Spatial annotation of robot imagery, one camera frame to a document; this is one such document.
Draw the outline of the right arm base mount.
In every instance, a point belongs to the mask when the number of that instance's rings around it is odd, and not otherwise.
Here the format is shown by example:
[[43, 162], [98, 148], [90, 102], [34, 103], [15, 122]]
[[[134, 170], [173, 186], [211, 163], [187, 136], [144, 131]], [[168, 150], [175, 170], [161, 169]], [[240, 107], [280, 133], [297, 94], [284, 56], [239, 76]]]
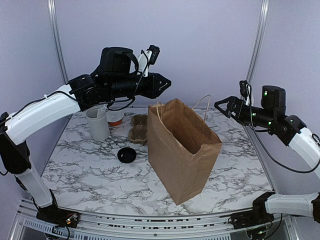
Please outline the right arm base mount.
[[263, 193], [252, 202], [251, 210], [231, 214], [228, 223], [232, 224], [235, 230], [272, 223], [275, 218], [273, 214], [267, 212], [265, 202], [274, 194], [275, 192]]

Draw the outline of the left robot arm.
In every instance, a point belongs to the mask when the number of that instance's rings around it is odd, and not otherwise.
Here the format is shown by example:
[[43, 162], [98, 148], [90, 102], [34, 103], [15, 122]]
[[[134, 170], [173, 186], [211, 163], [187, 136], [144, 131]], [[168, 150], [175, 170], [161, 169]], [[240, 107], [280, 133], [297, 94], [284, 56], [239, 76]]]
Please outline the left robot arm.
[[51, 123], [89, 108], [113, 104], [130, 106], [136, 96], [156, 99], [171, 81], [149, 72], [160, 48], [151, 45], [139, 56], [125, 47], [106, 47], [100, 63], [91, 74], [83, 74], [43, 98], [31, 101], [15, 113], [0, 117], [0, 157], [4, 168], [34, 199], [35, 204], [53, 223], [63, 219], [55, 196], [34, 170], [27, 138]]

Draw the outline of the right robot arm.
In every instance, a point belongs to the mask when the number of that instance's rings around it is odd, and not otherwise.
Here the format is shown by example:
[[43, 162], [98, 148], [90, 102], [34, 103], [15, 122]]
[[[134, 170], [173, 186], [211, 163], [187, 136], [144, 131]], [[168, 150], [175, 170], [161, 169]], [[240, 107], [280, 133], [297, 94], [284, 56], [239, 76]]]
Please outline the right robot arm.
[[[310, 170], [296, 170], [276, 159], [278, 166], [298, 174], [320, 174], [320, 137], [311, 132], [307, 125], [296, 115], [286, 115], [285, 89], [264, 85], [262, 87], [261, 106], [254, 107], [252, 87], [247, 81], [239, 83], [242, 98], [230, 96], [217, 101], [214, 107], [227, 118], [252, 128], [261, 127], [270, 135], [277, 136], [280, 141], [295, 151]], [[247, 219], [258, 224], [264, 218], [273, 218], [274, 214], [303, 216], [320, 221], [320, 194], [318, 192], [300, 195], [285, 195], [267, 192], [256, 198]]]

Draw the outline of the brown paper bag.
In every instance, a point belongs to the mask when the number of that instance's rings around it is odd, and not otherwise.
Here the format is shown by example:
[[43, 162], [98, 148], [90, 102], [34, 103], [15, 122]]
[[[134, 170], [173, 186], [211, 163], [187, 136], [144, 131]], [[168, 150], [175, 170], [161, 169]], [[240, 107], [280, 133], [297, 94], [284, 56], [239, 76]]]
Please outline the brown paper bag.
[[205, 118], [181, 100], [148, 106], [148, 161], [177, 206], [202, 192], [222, 145]]

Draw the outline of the cardboard cup carrier tray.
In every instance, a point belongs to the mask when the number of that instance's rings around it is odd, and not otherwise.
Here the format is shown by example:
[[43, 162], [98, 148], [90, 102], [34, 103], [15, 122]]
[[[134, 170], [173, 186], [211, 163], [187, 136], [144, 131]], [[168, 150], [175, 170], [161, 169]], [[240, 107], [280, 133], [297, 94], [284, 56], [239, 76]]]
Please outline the cardboard cup carrier tray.
[[136, 114], [131, 118], [132, 128], [128, 132], [128, 139], [133, 144], [145, 145], [148, 140], [148, 116]]

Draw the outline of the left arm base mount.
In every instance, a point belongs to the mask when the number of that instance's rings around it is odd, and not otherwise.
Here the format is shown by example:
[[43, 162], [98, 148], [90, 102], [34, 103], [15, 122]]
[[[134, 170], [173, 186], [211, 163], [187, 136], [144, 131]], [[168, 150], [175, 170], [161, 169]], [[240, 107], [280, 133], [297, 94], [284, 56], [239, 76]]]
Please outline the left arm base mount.
[[33, 202], [35, 204], [34, 206], [37, 209], [36, 218], [45, 222], [58, 224], [59, 226], [76, 228], [79, 223], [80, 213], [58, 207], [58, 203], [53, 191], [51, 189], [49, 189], [49, 191], [52, 197], [51, 205], [46, 207], [39, 207], [35, 201]]

